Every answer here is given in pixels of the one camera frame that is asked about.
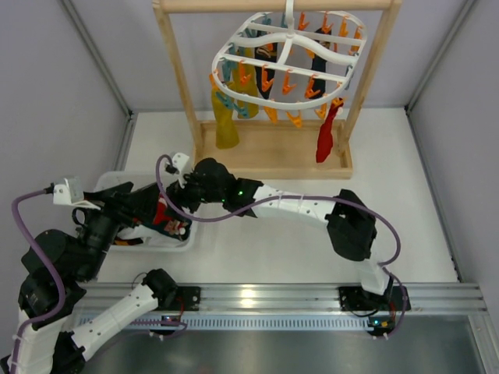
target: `gray wall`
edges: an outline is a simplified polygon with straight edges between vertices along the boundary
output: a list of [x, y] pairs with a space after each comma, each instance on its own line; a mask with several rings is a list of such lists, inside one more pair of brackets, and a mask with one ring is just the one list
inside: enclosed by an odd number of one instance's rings
[[[12, 199], [61, 175], [87, 188], [114, 160], [125, 121], [55, 0], [0, 2], [0, 356], [12, 347], [17, 295], [28, 245], [10, 213]], [[30, 230], [71, 230], [71, 210], [43, 196], [24, 204]]]
[[499, 330], [499, 2], [478, 2], [413, 112], [463, 275]]
[[[150, 0], [73, 1], [132, 108], [182, 109]], [[462, 3], [463, 0], [404, 0], [366, 105], [407, 104]], [[372, 40], [380, 13], [356, 15], [367, 25]], [[211, 61], [248, 16], [245, 13], [172, 16], [197, 108], [211, 108], [207, 78]], [[320, 25], [320, 21], [316, 19], [311, 24]], [[334, 32], [338, 28], [339, 22], [334, 25]], [[302, 58], [303, 63], [310, 64], [304, 53]]]

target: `black bracket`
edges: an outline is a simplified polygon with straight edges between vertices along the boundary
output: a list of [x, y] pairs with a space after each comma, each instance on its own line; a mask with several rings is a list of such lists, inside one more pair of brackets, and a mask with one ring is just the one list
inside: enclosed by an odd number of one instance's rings
[[178, 287], [172, 302], [166, 307], [158, 307], [156, 310], [168, 310], [181, 312], [182, 304], [184, 312], [197, 312], [201, 301], [201, 287]]
[[[405, 294], [407, 296], [406, 311], [411, 310], [411, 302], [407, 288]], [[390, 278], [388, 287], [383, 295], [376, 295], [364, 291], [360, 286], [345, 286], [339, 287], [340, 306], [343, 312], [400, 312], [403, 305], [402, 289], [399, 286], [393, 285], [393, 278]]]

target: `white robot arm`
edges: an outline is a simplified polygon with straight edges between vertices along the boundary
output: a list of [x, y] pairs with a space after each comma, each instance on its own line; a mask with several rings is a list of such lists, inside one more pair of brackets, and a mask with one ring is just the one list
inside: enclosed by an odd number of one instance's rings
[[[191, 171], [189, 158], [182, 153], [174, 155], [166, 167], [168, 172], [178, 175], [178, 180], [165, 191], [159, 175], [160, 161], [157, 188], [178, 219], [213, 222], [237, 215], [301, 221], [328, 233], [334, 251], [354, 262], [365, 292], [385, 295], [391, 287], [393, 280], [380, 268], [373, 249], [376, 219], [366, 212], [355, 193], [342, 190], [338, 198], [332, 199], [283, 192], [261, 181], [236, 178], [224, 165], [210, 158], [200, 161]], [[177, 292], [176, 283], [164, 270], [152, 270], [142, 284], [99, 317], [74, 331], [62, 332], [74, 305], [85, 295], [80, 284], [97, 276], [117, 232], [121, 228], [152, 222], [157, 208], [157, 190], [153, 199], [149, 192], [155, 186], [144, 188], [149, 189], [147, 191], [131, 192], [133, 184], [125, 183], [102, 192], [85, 193], [77, 179], [64, 178], [46, 189], [46, 193], [54, 193], [55, 204], [76, 208], [73, 220], [81, 229], [77, 238], [58, 230], [48, 230], [37, 236], [40, 250], [30, 249], [23, 257], [29, 276], [19, 293], [19, 321], [23, 323], [28, 318], [44, 316], [58, 304], [57, 282], [37, 252], [42, 252], [60, 274], [65, 287], [65, 304], [54, 316], [28, 326], [21, 337], [16, 337], [13, 355], [16, 361], [12, 362], [9, 357], [0, 361], [4, 373], [78, 373], [106, 341], [137, 317], [158, 306], [170, 305]], [[209, 219], [195, 218], [184, 211], [195, 212], [201, 203], [221, 203], [231, 213]], [[83, 223], [77, 220], [76, 211], [84, 213]]]

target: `wooden rack frame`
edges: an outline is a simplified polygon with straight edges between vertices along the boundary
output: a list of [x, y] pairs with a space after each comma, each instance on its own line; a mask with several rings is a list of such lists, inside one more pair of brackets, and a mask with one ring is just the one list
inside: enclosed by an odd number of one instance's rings
[[198, 121], [196, 117], [169, 17], [170, 13], [284, 12], [285, 0], [153, 0], [154, 14], [175, 70], [180, 97], [193, 134], [195, 162], [213, 157], [226, 165], [230, 172], [245, 178], [351, 178], [353, 166], [350, 136], [401, 4], [402, 0], [295, 0], [294, 10], [298, 12], [383, 11], [349, 115], [346, 120], [334, 121], [333, 152], [324, 163], [316, 164], [315, 150], [321, 120], [303, 121], [301, 129], [296, 129], [286, 121], [273, 125], [270, 121], [238, 120], [239, 145], [230, 150], [219, 150], [215, 146], [216, 122]]

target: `white plastic bin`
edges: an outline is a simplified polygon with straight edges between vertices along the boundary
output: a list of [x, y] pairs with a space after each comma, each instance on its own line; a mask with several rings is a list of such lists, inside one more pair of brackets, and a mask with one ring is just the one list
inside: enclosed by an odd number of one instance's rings
[[[168, 185], [173, 183], [176, 177], [168, 173], [161, 175], [161, 181], [163, 186], [166, 188]], [[109, 189], [116, 185], [120, 185], [125, 182], [133, 183], [133, 191], [154, 183], [156, 177], [150, 172], [140, 172], [140, 171], [109, 171], [103, 174], [97, 181], [94, 191], [101, 191], [103, 189]], [[197, 230], [197, 222], [193, 222], [190, 228], [190, 236], [184, 241], [176, 245], [164, 244], [164, 245], [149, 245], [147, 243], [139, 245], [112, 245], [109, 249], [110, 251], [122, 251], [122, 252], [185, 252], [193, 246], [194, 238]]]

